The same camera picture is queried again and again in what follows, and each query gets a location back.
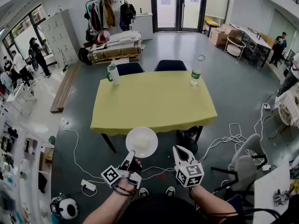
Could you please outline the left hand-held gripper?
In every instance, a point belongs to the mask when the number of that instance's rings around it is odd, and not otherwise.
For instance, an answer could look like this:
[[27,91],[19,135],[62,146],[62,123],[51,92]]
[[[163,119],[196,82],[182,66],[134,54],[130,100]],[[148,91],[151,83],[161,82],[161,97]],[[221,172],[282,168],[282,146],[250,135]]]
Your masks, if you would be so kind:
[[101,173],[101,177],[110,188],[115,186],[119,179],[126,178],[130,184],[132,184],[136,189],[139,189],[142,177],[137,173],[131,173],[128,171],[134,170],[135,167],[135,151],[131,150],[118,168],[115,168],[112,165],[109,166]]

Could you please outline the person's left hand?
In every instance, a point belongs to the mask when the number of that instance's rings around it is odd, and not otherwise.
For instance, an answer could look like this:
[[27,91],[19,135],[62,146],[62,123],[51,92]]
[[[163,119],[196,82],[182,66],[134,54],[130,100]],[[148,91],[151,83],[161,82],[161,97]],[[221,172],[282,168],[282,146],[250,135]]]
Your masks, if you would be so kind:
[[135,160],[135,158],[132,159],[131,163],[129,164],[128,171],[131,173],[137,173],[138,175],[141,175],[142,167],[138,162]]

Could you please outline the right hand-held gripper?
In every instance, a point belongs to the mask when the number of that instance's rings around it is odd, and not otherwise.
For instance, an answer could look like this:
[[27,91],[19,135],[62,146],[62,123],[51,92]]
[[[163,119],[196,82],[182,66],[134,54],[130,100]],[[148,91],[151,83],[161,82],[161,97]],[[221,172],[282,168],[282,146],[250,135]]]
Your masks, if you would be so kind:
[[201,163],[195,159],[193,153],[186,148],[172,147],[175,161],[176,180],[185,188],[200,185],[204,177]]

